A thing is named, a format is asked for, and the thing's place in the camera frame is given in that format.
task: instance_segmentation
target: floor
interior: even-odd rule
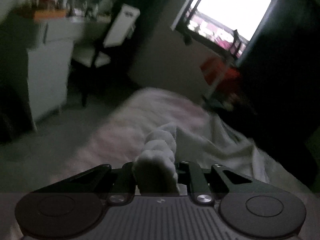
[[[53,174],[135,90],[128,82],[114,81],[103,95],[89,95],[87,107],[83,108],[80,93],[71,85],[60,114],[51,113],[38,122],[38,132],[30,131],[0,146],[0,192],[28,192],[45,186],[42,178],[24,181],[24,174],[30,178],[34,169],[41,169],[44,175]]]

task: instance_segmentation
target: chair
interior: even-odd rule
[[[105,35],[94,44],[76,44],[72,53],[71,65],[82,69],[82,105],[86,106],[88,80],[97,68],[116,62],[124,40],[132,34],[136,19],[140,15],[137,8],[123,4],[111,20]]]

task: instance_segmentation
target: white towel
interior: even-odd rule
[[[132,168],[141,194],[179,192],[174,166],[176,129],[175,124],[168,123],[148,134]]]

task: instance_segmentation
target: white cabinet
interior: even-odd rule
[[[34,127],[67,99],[74,42],[99,38],[106,27],[76,18],[34,22],[15,14],[0,24],[0,74],[20,96]]]

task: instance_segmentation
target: white sheet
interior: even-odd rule
[[[300,237],[304,240],[320,239],[320,203],[307,187],[258,150],[251,141],[223,124],[217,116],[210,116],[186,98],[165,90],[144,89],[135,93],[108,117],[106,123],[60,171],[48,178],[48,184],[102,163],[119,168],[133,161],[140,154],[147,134],[169,122],[174,122],[183,131],[177,133],[177,158],[196,159],[204,168],[210,166],[210,161],[219,160],[225,166],[294,193],[307,208],[307,219]],[[42,174],[34,171],[33,176]],[[11,210],[11,217],[6,219],[13,219],[14,206],[19,197],[2,196],[2,199],[7,198],[7,202],[11,200],[10,206],[1,207]],[[21,232],[15,224],[6,239],[17,239],[19,236]]]

